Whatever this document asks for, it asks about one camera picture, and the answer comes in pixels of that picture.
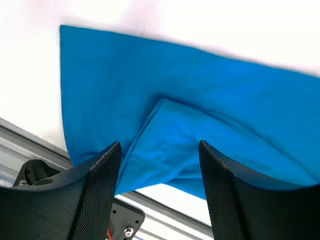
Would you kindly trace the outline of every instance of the blue towel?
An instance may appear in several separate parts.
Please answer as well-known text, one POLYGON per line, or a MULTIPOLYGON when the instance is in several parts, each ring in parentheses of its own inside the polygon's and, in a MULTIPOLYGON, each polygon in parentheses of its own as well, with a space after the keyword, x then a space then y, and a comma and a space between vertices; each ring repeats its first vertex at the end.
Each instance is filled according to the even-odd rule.
POLYGON ((205 198, 200 140, 273 178, 320 182, 320 79, 70 26, 60 48, 71 161, 120 141, 116 194, 165 183, 205 198))

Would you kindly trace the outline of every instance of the screw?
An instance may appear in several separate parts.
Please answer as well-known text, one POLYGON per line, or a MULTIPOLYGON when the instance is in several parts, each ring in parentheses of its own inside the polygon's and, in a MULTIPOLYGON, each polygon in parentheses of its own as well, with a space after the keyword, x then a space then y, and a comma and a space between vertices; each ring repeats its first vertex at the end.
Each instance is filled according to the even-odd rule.
POLYGON ((21 180, 20 182, 19 182, 19 186, 24 186, 24 185, 27 185, 28 183, 27 183, 27 181, 26 180, 21 180))
POLYGON ((127 227, 125 230, 124 230, 124 235, 126 237, 131 237, 133 234, 134 234, 134 229, 132 227, 127 227))

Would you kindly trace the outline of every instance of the black bracket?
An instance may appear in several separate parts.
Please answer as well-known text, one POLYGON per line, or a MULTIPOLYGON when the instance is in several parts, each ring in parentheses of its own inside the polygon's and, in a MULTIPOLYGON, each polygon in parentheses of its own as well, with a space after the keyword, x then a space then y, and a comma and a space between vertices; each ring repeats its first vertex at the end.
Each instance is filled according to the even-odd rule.
MULTIPOLYGON (((42 160, 30 160, 23 164, 13 186, 34 185, 58 173, 42 160)), ((132 240, 144 220, 142 210, 114 198, 108 226, 112 240, 132 240)))

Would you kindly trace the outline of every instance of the red wire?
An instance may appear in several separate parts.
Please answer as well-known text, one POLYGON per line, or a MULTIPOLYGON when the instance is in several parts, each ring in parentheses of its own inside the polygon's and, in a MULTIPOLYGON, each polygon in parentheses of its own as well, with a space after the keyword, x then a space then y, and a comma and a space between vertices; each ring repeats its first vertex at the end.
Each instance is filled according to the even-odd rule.
POLYGON ((109 229, 109 228, 108 228, 108 230, 106 231, 106 233, 108 234, 109 240, 112 240, 112 236, 111 236, 111 232, 110 232, 110 229, 109 229))

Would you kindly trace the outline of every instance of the white background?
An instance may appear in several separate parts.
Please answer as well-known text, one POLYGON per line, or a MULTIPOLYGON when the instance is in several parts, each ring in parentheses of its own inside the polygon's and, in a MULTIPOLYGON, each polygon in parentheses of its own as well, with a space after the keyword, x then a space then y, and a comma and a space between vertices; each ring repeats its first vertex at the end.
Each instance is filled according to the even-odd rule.
MULTIPOLYGON (((316 0, 0 0, 0 117, 64 150, 61 24, 181 43, 320 76, 316 0)), ((143 192, 209 221, 201 199, 163 185, 143 192), (191 210, 192 203, 199 207, 191 210)))

